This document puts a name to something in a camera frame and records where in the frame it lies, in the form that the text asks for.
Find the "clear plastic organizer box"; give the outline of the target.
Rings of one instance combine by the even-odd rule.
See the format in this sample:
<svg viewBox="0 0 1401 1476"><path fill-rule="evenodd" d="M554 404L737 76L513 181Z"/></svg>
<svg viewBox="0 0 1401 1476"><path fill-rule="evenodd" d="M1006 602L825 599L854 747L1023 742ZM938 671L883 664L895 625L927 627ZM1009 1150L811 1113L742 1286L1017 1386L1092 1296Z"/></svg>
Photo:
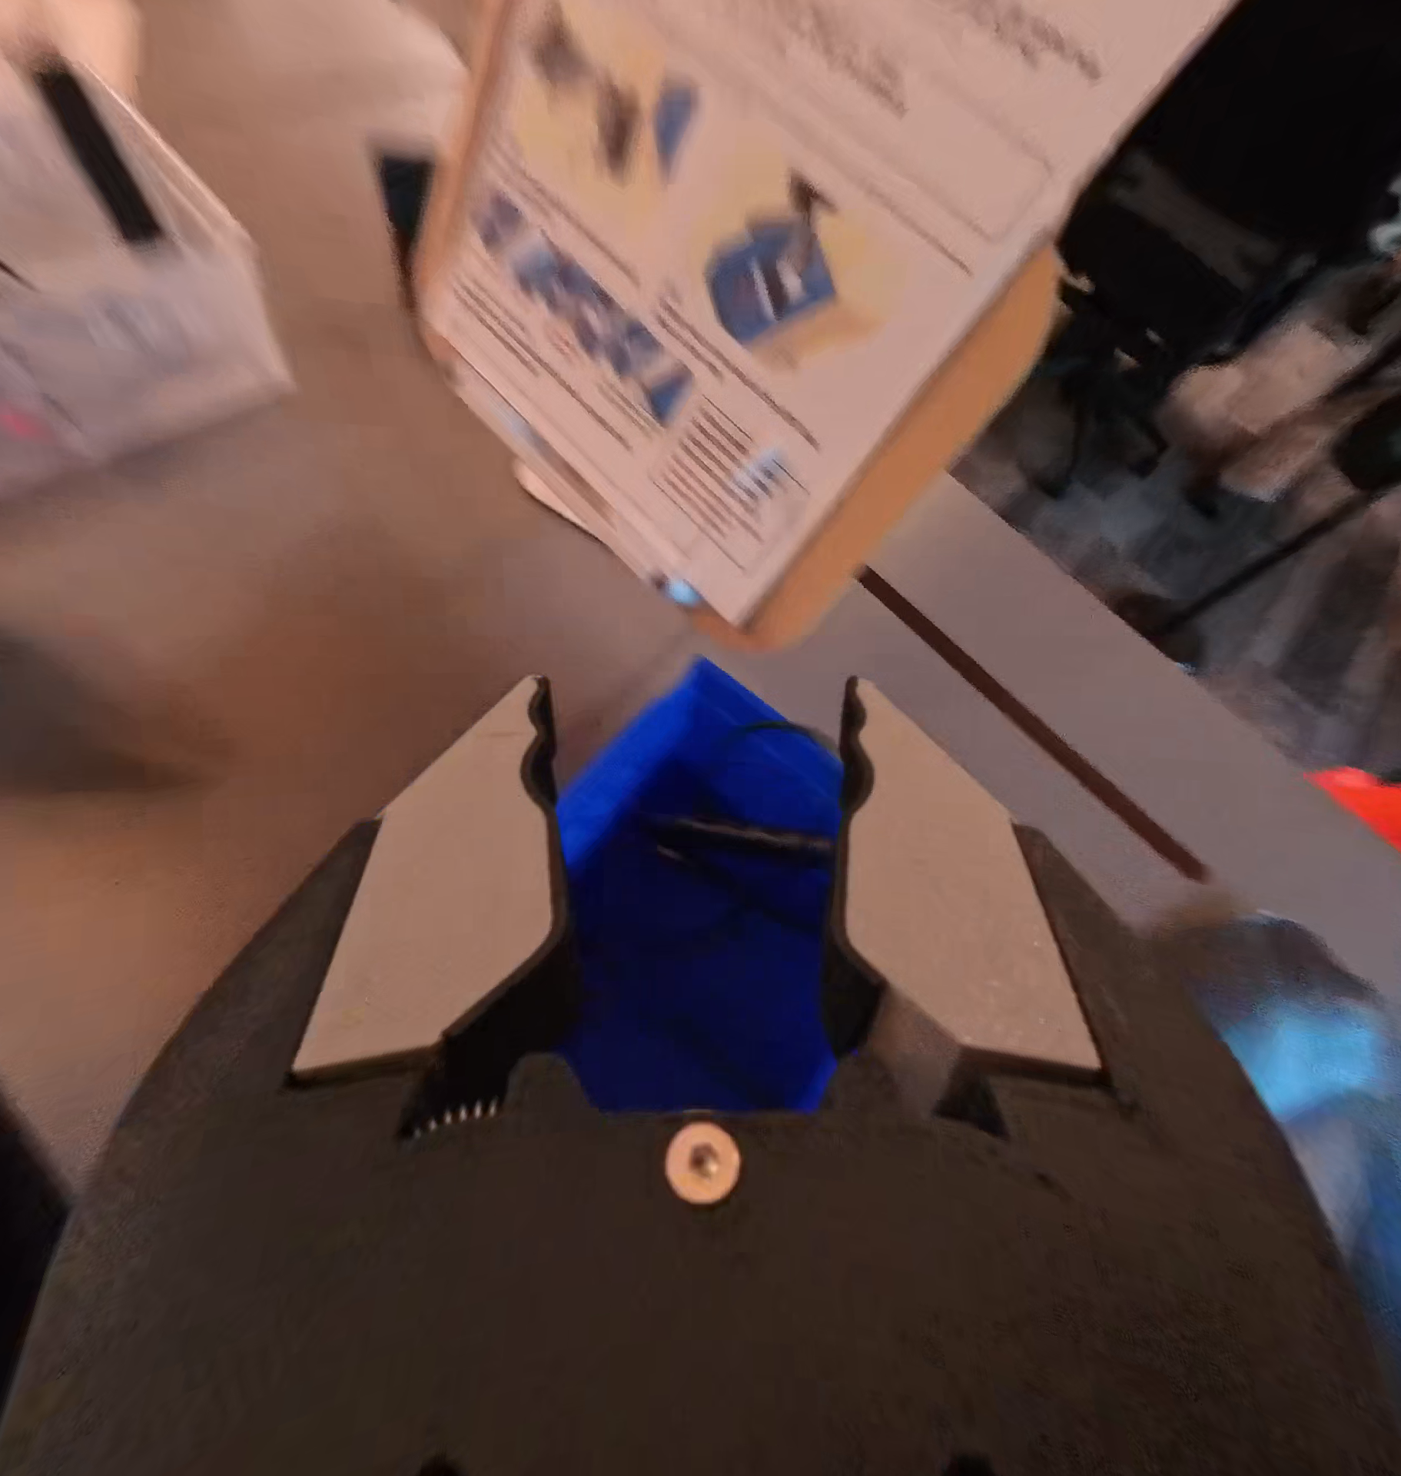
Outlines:
<svg viewBox="0 0 1401 1476"><path fill-rule="evenodd" d="M79 76L167 232L127 246L29 75ZM132 101L0 41L0 496L204 430L291 387L258 252Z"/></svg>

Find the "grey usb hub with cable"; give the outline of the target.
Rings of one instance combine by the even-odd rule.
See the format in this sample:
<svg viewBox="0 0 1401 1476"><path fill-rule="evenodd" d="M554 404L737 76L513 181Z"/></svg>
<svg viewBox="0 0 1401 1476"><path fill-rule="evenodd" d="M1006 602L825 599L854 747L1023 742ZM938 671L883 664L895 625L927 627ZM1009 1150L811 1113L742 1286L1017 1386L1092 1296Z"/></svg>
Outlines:
<svg viewBox="0 0 1401 1476"><path fill-rule="evenodd" d="M769 924L794 934L811 936L818 931L818 924L809 916L772 901L768 887L748 890L722 864L709 859L709 850L732 857L778 864L792 873L829 873L835 853L835 833L763 824L719 813L640 811L637 822L657 856L689 870L728 894L738 911L763 916Z"/></svg>

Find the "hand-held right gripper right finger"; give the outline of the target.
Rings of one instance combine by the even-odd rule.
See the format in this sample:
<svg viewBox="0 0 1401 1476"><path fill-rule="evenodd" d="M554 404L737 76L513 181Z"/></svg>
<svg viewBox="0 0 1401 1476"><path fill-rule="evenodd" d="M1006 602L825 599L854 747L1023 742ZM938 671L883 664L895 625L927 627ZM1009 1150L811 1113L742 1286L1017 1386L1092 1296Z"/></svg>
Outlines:
<svg viewBox="0 0 1401 1476"><path fill-rule="evenodd" d="M869 678L840 710L820 1019L900 1108L995 1080L1096 1091L1104 1064L1010 813Z"/></svg>

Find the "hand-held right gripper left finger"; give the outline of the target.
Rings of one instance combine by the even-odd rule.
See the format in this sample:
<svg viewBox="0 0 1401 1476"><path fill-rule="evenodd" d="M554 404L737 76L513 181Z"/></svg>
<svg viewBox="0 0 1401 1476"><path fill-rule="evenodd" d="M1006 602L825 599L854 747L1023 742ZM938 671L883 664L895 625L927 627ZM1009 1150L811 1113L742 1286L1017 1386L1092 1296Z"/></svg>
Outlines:
<svg viewBox="0 0 1401 1476"><path fill-rule="evenodd" d="M291 1064L505 1085L576 1020L550 682L526 675L377 816Z"/></svg>

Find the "blue plastic bin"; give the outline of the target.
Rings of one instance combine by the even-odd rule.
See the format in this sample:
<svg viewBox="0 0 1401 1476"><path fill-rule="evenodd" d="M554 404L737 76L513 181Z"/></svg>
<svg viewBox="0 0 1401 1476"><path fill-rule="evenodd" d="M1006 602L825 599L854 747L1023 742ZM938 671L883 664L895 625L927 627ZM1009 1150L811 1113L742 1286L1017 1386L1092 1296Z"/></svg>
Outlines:
<svg viewBox="0 0 1401 1476"><path fill-rule="evenodd" d="M729 814L837 834L843 768L814 728L695 659L557 801L583 985L562 1054L605 1111L811 1113L834 1073L820 1019L832 870L709 850L800 934L654 853L640 811Z"/></svg>

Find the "black rectangular card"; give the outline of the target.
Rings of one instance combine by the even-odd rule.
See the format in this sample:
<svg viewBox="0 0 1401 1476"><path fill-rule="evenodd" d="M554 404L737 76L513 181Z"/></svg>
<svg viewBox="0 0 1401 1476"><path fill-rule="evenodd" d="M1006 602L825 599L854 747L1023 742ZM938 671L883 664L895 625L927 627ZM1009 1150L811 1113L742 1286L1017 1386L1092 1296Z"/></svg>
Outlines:
<svg viewBox="0 0 1401 1476"><path fill-rule="evenodd" d="M47 56L32 63L29 75L115 233L132 249L161 246L167 232L76 72Z"/></svg>

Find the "black battery charging case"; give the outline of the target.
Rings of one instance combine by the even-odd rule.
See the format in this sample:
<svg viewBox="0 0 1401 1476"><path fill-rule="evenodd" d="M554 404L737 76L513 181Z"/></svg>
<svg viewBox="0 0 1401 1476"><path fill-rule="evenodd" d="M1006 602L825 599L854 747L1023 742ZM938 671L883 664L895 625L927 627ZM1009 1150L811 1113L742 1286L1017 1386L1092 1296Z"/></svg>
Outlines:
<svg viewBox="0 0 1401 1476"><path fill-rule="evenodd" d="M436 172L436 158L428 152L393 147L377 149L374 164L397 282L408 295L413 290L414 250Z"/></svg>

